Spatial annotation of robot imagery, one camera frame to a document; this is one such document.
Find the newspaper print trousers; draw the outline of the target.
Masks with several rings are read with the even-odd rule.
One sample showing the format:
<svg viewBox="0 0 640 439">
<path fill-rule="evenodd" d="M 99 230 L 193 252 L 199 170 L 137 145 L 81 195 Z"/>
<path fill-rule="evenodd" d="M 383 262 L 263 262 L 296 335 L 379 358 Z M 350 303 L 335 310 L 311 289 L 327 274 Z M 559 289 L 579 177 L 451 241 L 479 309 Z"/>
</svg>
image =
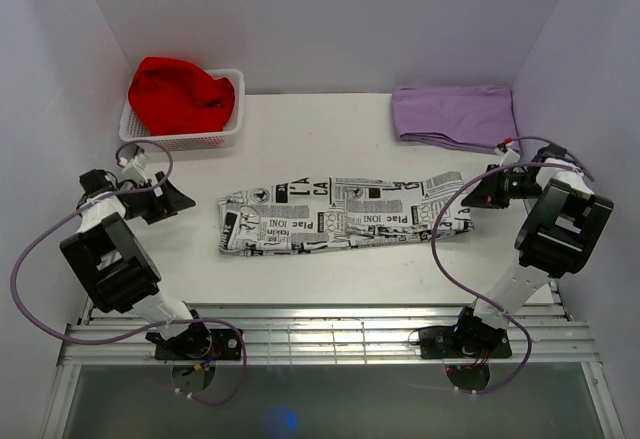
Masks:
<svg viewBox="0 0 640 439">
<path fill-rule="evenodd" d="M 298 255 L 405 245 L 473 230 L 454 194 L 459 172 L 423 181 L 304 177 L 218 201 L 219 249 L 241 256 Z"/>
</svg>

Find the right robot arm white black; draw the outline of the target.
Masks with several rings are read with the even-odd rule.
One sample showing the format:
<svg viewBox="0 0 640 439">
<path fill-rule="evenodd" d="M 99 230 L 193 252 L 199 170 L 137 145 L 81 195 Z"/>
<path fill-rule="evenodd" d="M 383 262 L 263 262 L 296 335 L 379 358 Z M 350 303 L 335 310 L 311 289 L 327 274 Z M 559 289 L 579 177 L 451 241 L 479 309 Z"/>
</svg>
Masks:
<svg viewBox="0 0 640 439">
<path fill-rule="evenodd" d="M 613 212 L 612 200 L 585 183 L 578 161 L 561 146 L 538 150 L 529 166 L 517 166 L 508 145 L 498 147 L 501 162 L 465 196 L 468 208 L 505 209 L 514 199 L 535 204 L 519 230 L 515 256 L 486 294 L 460 313 L 451 344 L 463 356 L 488 357 L 507 348 L 507 316 L 523 306 L 542 286 L 566 274 L 576 274 L 588 262 Z"/>
</svg>

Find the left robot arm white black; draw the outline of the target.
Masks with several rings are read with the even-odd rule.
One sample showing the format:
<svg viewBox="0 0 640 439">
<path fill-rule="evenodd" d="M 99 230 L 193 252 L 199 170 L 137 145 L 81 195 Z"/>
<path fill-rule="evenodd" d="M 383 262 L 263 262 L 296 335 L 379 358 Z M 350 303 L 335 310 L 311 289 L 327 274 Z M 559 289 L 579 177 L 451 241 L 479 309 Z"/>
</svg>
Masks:
<svg viewBox="0 0 640 439">
<path fill-rule="evenodd" d="M 105 313 L 134 313 L 157 330 L 147 340 L 180 359 L 204 359 L 213 352 L 213 337 L 197 313 L 160 288 L 161 274 L 130 227 L 129 219 L 155 224 L 196 206 L 162 172 L 160 192 L 146 192 L 147 180 L 117 196 L 118 184 L 105 170 L 80 176 L 84 191 L 78 207 L 81 224 L 60 243 L 60 250 L 97 308 Z"/>
</svg>

